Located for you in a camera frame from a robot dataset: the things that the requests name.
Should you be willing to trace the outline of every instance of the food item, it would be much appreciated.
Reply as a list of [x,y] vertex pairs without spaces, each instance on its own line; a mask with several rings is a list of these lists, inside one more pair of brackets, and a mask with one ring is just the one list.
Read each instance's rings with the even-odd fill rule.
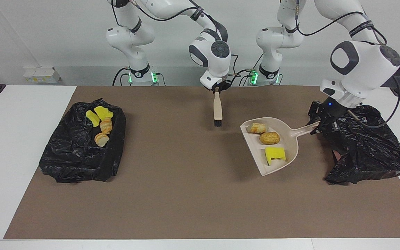
[[266,125],[262,123],[253,123],[247,128],[248,133],[263,134],[267,131]]
[[103,107],[103,106],[98,106],[94,109],[95,113],[97,113],[98,117],[100,117],[101,120],[104,120],[106,117],[112,118],[114,117],[114,113],[109,111],[109,109]]
[[94,128],[100,125],[100,118],[92,110],[86,111],[86,117],[92,122]]
[[109,136],[103,133],[99,133],[95,136],[95,143],[100,147],[104,147],[108,141],[109,141]]
[[265,156],[269,166],[271,166],[271,161],[273,159],[281,159],[286,161],[284,148],[266,147]]
[[281,141],[281,138],[278,133],[270,132],[264,133],[260,136],[260,141],[266,145],[278,144]]
[[103,134],[110,134],[112,131],[112,119],[110,117],[106,117],[100,123],[101,132]]

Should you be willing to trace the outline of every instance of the wooden handle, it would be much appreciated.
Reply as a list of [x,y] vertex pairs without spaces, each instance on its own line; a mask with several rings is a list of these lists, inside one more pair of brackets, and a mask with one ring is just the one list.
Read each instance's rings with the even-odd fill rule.
[[222,113],[222,102],[220,100],[220,93],[218,88],[216,88],[216,92],[214,93],[214,120],[223,120]]

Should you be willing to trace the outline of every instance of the brush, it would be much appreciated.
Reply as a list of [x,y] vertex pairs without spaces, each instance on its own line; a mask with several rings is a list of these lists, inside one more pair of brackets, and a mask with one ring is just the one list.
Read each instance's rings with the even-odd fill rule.
[[214,92],[214,126],[221,127],[222,120],[223,120],[223,113],[222,113],[222,102],[220,100],[220,92],[219,88],[216,87]]

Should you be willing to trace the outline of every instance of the yellow sponge piece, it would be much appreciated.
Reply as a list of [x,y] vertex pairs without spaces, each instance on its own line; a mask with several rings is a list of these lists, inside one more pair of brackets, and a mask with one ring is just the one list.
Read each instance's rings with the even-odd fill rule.
[[284,148],[266,147],[265,156],[266,160],[268,161],[268,165],[270,166],[271,166],[271,160],[273,159],[282,159],[286,161]]
[[98,106],[94,110],[95,110],[95,113],[97,113],[98,117],[101,120],[104,120],[106,117],[109,117],[109,118],[114,117],[114,113],[109,111],[109,109],[107,109],[103,106]]
[[94,128],[100,125],[100,118],[92,110],[86,111],[86,117],[92,122]]

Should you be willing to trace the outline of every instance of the dustpan handle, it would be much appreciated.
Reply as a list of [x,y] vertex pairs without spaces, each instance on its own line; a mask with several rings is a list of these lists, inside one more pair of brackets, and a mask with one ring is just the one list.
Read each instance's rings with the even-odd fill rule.
[[304,134],[308,134],[311,133],[311,131],[314,130],[315,127],[317,127],[319,125],[320,122],[315,122],[311,125],[305,126],[305,127],[301,127],[298,128],[296,130],[292,130],[291,131],[291,136],[302,136]]

